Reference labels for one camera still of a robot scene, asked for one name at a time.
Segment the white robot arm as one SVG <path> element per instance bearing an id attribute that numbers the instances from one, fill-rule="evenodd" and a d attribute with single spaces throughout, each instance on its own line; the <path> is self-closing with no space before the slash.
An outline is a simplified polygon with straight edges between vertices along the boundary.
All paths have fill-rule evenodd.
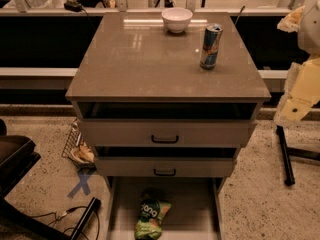
<path id="1" fill-rule="evenodd" d="M 309 54 L 302 64 L 291 63 L 284 94 L 277 105 L 274 122 L 289 127 L 301 121 L 320 101 L 320 0 L 307 0 L 281 19 L 277 28 L 296 32 L 298 47 Z"/>

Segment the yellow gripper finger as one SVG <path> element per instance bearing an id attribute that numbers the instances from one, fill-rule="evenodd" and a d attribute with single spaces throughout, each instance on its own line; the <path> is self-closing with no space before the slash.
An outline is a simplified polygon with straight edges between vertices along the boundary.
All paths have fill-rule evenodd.
<path id="1" fill-rule="evenodd" d="M 287 33 L 297 32 L 299 30 L 303 11 L 304 6 L 298 7 L 297 9 L 291 11 L 279 21 L 277 28 Z"/>
<path id="2" fill-rule="evenodd" d="M 320 101 L 320 57 L 292 63 L 274 115 L 274 122 L 289 127 L 301 121 Z"/>

